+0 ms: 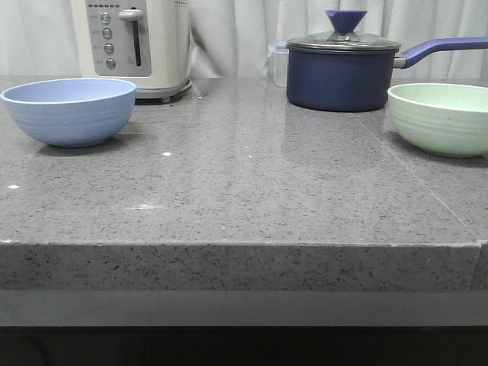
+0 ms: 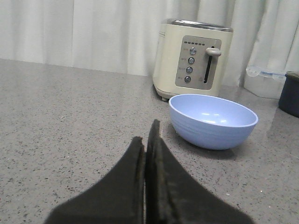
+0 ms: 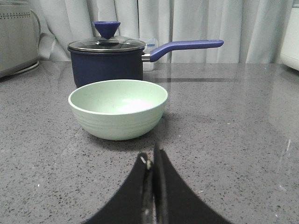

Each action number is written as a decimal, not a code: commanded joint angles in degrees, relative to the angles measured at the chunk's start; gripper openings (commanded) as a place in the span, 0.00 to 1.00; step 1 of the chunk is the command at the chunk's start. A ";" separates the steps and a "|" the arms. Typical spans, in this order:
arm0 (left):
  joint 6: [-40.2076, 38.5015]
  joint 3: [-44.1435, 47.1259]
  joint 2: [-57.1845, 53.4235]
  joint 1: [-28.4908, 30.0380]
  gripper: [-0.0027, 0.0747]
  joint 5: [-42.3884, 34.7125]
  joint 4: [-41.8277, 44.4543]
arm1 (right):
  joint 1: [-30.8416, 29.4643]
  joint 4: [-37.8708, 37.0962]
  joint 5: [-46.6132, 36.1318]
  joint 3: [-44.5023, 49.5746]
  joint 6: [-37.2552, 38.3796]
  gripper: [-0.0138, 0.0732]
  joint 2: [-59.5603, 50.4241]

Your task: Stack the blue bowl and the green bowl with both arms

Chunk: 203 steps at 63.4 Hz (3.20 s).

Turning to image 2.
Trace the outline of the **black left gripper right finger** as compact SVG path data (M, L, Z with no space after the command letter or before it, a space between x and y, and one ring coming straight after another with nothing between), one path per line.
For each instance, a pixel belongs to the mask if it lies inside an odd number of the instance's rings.
M149 132L146 165L148 224L251 224L253 220L194 180L160 136L160 122Z

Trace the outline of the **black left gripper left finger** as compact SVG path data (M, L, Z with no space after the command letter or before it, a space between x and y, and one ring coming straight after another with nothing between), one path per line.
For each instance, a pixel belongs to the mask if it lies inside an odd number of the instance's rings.
M134 137L117 164L96 184L57 206L47 224L142 224L145 151Z

